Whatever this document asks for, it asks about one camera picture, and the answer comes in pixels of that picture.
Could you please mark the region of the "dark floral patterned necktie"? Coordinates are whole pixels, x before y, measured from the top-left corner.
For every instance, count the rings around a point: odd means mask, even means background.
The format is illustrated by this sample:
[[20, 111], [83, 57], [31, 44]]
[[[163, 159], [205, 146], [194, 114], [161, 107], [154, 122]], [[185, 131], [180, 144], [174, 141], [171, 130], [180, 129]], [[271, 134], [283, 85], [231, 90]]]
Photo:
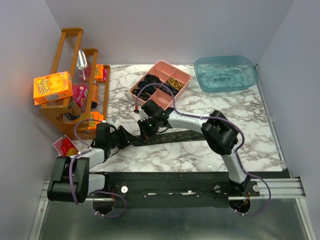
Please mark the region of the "dark floral patterned necktie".
[[180, 142], [193, 142], [193, 141], [204, 141], [205, 137], [202, 133], [192, 131], [192, 130], [183, 130], [176, 132], [160, 133], [154, 136], [145, 138], [141, 140], [140, 137], [133, 143], [135, 147], [144, 147], [151, 145], [160, 145], [160, 144], [170, 144], [170, 143], [180, 143]]

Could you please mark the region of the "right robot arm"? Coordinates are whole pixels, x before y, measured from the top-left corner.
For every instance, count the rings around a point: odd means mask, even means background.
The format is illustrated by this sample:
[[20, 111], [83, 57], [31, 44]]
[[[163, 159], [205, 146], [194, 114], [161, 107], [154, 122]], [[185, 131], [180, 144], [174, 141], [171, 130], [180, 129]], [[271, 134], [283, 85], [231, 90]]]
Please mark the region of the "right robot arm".
[[155, 101], [148, 100], [141, 108], [135, 105], [134, 112], [140, 117], [138, 126], [142, 140], [155, 136], [160, 128], [186, 129], [202, 134], [210, 149], [223, 159], [230, 191], [236, 196], [247, 192], [250, 177], [236, 148], [241, 131], [220, 111], [215, 110], [209, 115], [192, 115], [179, 112], [174, 107], [163, 109]]

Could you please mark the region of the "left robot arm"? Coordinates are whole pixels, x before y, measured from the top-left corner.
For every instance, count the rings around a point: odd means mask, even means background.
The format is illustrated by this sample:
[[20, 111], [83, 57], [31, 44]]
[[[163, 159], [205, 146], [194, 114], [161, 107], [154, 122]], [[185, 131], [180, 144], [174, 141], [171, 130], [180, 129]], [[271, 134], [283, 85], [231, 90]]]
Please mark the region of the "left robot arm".
[[47, 189], [48, 200], [79, 204], [92, 192], [101, 198], [107, 197], [111, 185], [103, 175], [90, 173], [90, 169], [106, 162], [113, 149], [123, 150], [136, 140], [123, 126], [97, 124], [93, 144], [86, 150], [56, 158]]

